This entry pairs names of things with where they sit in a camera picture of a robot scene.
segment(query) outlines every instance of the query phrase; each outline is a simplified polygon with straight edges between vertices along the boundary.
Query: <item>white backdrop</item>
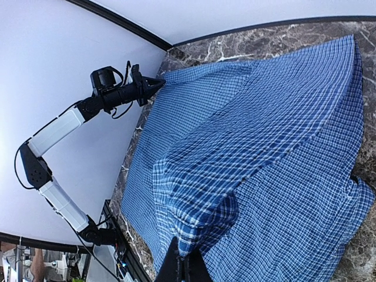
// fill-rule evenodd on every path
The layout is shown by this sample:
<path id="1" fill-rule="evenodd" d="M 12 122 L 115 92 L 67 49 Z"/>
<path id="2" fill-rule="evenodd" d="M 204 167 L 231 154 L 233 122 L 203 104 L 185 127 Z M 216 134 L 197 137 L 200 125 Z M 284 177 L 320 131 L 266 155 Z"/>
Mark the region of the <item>white backdrop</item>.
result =
<path id="1" fill-rule="evenodd" d="M 94 0 L 171 44 L 215 32 L 316 16 L 376 16 L 375 0 Z"/>
<path id="2" fill-rule="evenodd" d="M 0 1 L 0 18 L 0 232 L 75 244 L 44 198 L 16 181 L 16 149 L 91 95 L 95 69 L 111 65 L 124 72 L 129 59 L 143 75 L 155 76 L 165 53 L 63 0 Z M 119 120 L 101 113 L 45 155 L 59 183 L 94 220 L 111 197 L 139 114 L 137 103 Z"/>

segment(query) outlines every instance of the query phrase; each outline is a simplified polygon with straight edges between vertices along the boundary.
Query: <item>marble table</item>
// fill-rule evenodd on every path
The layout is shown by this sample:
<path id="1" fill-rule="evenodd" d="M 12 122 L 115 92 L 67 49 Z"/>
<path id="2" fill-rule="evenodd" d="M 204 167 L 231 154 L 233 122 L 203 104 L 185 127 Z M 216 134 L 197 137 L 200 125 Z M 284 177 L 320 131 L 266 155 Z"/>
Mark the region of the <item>marble table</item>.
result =
<path id="1" fill-rule="evenodd" d="M 284 25 L 204 39 L 169 50 L 162 62 L 159 75 L 203 63 L 273 58 L 352 33 L 362 55 L 365 123 L 363 143 L 353 173 L 371 187 L 376 187 L 376 22 Z M 120 202 L 132 156 L 152 106 L 153 100 L 142 111 L 110 206 L 118 216 L 118 221 L 132 249 L 139 256 L 150 278 L 154 280 L 155 270 L 150 250 L 120 212 Z M 372 206 L 366 220 L 348 244 L 332 281 L 376 281 L 376 204 Z"/>

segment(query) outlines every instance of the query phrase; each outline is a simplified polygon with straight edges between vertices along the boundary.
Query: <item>wire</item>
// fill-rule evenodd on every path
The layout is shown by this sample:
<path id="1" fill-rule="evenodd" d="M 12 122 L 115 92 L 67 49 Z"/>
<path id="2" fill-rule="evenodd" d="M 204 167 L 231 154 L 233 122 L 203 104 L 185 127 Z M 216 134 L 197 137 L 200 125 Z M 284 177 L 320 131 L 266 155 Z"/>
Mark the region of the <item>wire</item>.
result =
<path id="1" fill-rule="evenodd" d="M 115 244 L 115 251 L 113 252 L 113 259 L 114 259 L 114 261 L 116 261 L 116 262 L 118 262 L 118 260 L 116 259 L 116 257 L 115 257 L 115 254 L 116 254 L 116 252 L 117 252 L 117 250 L 118 250 L 118 245 L 117 244 Z"/>
<path id="2" fill-rule="evenodd" d="M 16 152 L 16 155 L 14 156 L 14 172 L 15 172 L 15 174 L 16 174 L 16 177 L 17 177 L 17 179 L 18 179 L 19 184 L 21 184 L 23 188 L 28 189 L 28 190 L 31 190 L 31 189 L 34 189 L 34 187 L 26 187 L 26 186 L 22 183 L 22 181 L 21 181 L 21 179 L 19 178 L 18 173 L 17 173 L 16 161 L 17 161 L 17 155 L 18 155 L 18 153 L 19 153 L 20 148 L 21 148 L 21 146 L 18 147 L 17 152 Z"/>
<path id="3" fill-rule="evenodd" d="M 20 250 L 20 251 L 24 251 L 24 250 L 26 250 L 27 249 L 27 247 L 26 246 L 21 246 L 21 238 L 22 237 L 20 237 L 19 238 L 19 242 L 20 242 L 20 245 L 16 245 L 16 253 L 14 254 L 14 256 L 10 256 L 10 257 L 15 257 L 15 265 L 17 265 L 17 262 L 19 262 L 19 261 L 24 261 L 23 259 L 22 259 L 22 256 L 21 257 L 17 257 L 17 250 Z"/>
<path id="4" fill-rule="evenodd" d="M 109 66 L 109 67 L 107 67 L 107 68 L 108 68 L 109 70 L 111 70 L 112 72 L 116 73 L 118 76 L 120 76 L 120 80 L 121 80 L 121 81 L 120 81 L 117 85 L 115 85 L 115 88 L 118 88 L 118 87 L 122 86 L 122 84 L 123 84 L 123 82 L 124 82 L 124 77 L 123 77 L 122 73 L 119 72 L 117 69 L 111 67 L 111 66 Z"/>
<path id="5" fill-rule="evenodd" d="M 107 222 L 110 218 L 111 218 L 111 215 L 108 216 L 108 217 L 106 217 L 105 219 L 103 219 L 103 220 L 102 220 L 100 223 L 98 223 L 96 226 L 97 226 L 97 227 L 100 226 L 101 224 Z"/>
<path id="6" fill-rule="evenodd" d="M 131 103 L 130 103 L 130 105 L 129 105 L 129 107 L 124 111 L 124 112 L 122 112 L 119 116 L 115 116 L 116 115 L 116 112 L 118 111 L 117 110 L 117 108 L 115 108 L 115 112 L 112 114 L 112 119 L 118 119 L 118 118 L 121 118 L 123 115 L 125 115 L 127 112 L 128 112 L 128 110 L 130 109 L 130 107 L 132 107 L 132 105 L 133 105 L 133 101 L 131 101 Z"/>
<path id="7" fill-rule="evenodd" d="M 65 113 L 66 113 L 71 107 L 76 106 L 79 102 L 82 102 L 82 100 L 77 101 L 77 102 L 71 104 L 68 108 L 66 108 L 66 109 L 65 109 L 65 110 L 59 115 L 59 117 L 62 116 L 62 115 L 64 115 L 64 114 L 65 114 Z M 53 122 L 55 119 L 56 119 L 56 118 L 54 118 L 52 121 L 50 121 L 49 123 L 47 123 L 44 127 L 42 127 L 41 129 L 39 129 L 39 130 L 38 130 L 33 136 L 35 136 L 35 135 L 37 135 L 39 132 L 41 132 L 43 128 L 45 128 L 47 125 L 49 125 L 49 124 L 50 124 L 51 122 Z M 34 187 L 26 187 L 26 186 L 22 183 L 21 179 L 20 179 L 19 176 L 18 176 L 18 172 L 17 172 L 16 161 L 17 161 L 17 155 L 18 155 L 18 153 L 19 153 L 19 151 L 20 151 L 20 149 L 21 149 L 21 146 L 18 147 L 18 149 L 17 149 L 17 151 L 16 151 L 16 155 L 14 156 L 14 172 L 15 172 L 15 174 L 16 174 L 16 177 L 17 177 L 17 179 L 18 179 L 19 184 L 21 184 L 21 186 L 22 186 L 23 188 L 28 189 L 28 190 L 31 190 L 31 189 L 34 189 Z"/>
<path id="8" fill-rule="evenodd" d="M 120 282 L 120 279 L 115 275 L 115 274 L 113 274 L 112 273 L 112 271 L 110 271 L 95 255 L 94 255 L 94 253 L 92 252 L 92 251 L 90 251 L 89 249 L 88 249 L 88 247 L 84 244 L 84 242 L 82 241 L 82 239 L 81 239 L 81 237 L 80 237 L 80 235 L 78 235 L 78 233 L 77 233 L 77 231 L 71 226 L 71 224 L 68 222 L 68 221 L 66 221 L 67 223 L 68 223 L 68 225 L 71 227 L 71 229 L 73 230 L 73 232 L 76 234 L 76 236 L 77 236 L 77 238 L 80 240 L 80 242 L 81 242 L 81 244 L 82 244 L 82 246 L 85 248 L 85 250 L 91 255 L 91 256 L 93 256 L 93 258 L 109 273 L 109 274 L 111 274 L 111 276 L 113 277 L 113 278 L 115 278 L 116 279 L 116 281 L 117 282 Z"/>
<path id="9" fill-rule="evenodd" d="M 121 84 L 121 86 L 123 86 L 126 83 L 127 78 L 128 78 L 129 69 L 131 67 L 132 67 L 132 65 L 130 64 L 130 61 L 127 61 L 127 66 L 125 68 L 125 76 L 124 76 L 124 80 L 123 80 L 123 83 Z"/>

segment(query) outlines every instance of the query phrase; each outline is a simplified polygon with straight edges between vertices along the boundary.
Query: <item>blue checkered cloth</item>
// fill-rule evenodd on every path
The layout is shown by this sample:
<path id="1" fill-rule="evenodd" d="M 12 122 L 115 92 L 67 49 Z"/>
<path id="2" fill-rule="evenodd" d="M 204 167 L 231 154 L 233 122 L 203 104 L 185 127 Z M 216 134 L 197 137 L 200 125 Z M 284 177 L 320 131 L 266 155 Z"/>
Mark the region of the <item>blue checkered cloth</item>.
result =
<path id="1" fill-rule="evenodd" d="M 350 177 L 363 128 L 353 37 L 166 80 L 122 205 L 156 268 L 177 236 L 183 256 L 201 249 L 214 281 L 330 279 L 374 198 Z"/>

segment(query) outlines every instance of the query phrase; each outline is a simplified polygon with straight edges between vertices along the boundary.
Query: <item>robotic arm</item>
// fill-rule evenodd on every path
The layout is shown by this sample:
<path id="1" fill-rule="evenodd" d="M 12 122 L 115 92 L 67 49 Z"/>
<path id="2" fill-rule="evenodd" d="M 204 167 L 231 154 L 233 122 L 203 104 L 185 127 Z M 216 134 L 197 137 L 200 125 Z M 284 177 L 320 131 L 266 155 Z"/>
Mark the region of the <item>robotic arm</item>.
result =
<path id="1" fill-rule="evenodd" d="M 114 73 L 123 80 L 116 85 Z M 147 104 L 164 84 L 163 79 L 143 77 L 139 65 L 132 66 L 130 80 L 125 84 L 126 77 L 113 67 L 105 67 L 92 72 L 90 75 L 93 94 L 85 100 L 78 101 L 70 109 L 56 117 L 40 131 L 29 138 L 19 148 L 26 178 L 32 189 L 38 190 L 85 241 L 95 245 L 116 243 L 114 230 L 99 229 L 95 222 L 86 215 L 65 193 L 54 178 L 51 169 L 43 159 L 52 146 L 65 136 L 94 118 L 101 110 L 110 113 L 117 106 L 136 100 L 139 106 Z"/>

